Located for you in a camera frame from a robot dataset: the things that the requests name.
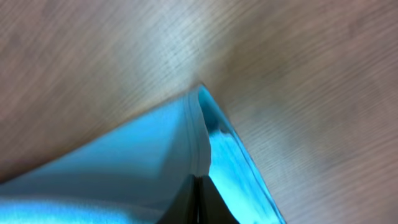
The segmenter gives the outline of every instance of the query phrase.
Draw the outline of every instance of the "table surface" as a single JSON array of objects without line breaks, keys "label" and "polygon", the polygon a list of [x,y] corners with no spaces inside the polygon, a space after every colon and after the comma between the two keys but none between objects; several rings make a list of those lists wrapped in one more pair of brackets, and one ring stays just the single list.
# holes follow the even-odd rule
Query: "table surface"
[{"label": "table surface", "polygon": [[0,0],[0,179],[203,82],[289,223],[398,220],[395,0]]}]

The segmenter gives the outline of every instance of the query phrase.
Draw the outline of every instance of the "wooden table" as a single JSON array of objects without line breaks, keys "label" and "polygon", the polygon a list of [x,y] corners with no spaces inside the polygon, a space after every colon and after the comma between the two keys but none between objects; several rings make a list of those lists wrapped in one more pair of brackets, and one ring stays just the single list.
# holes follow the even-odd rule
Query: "wooden table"
[{"label": "wooden table", "polygon": [[203,82],[289,223],[397,223],[395,0],[0,0],[0,179]]}]

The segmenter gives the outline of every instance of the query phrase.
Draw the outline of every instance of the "wood grain surface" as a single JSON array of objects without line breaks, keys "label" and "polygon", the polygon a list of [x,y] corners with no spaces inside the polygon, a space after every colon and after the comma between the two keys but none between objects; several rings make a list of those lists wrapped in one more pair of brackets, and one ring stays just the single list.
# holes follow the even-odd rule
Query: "wood grain surface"
[{"label": "wood grain surface", "polygon": [[288,223],[398,222],[395,0],[0,0],[0,179],[203,82]]}]

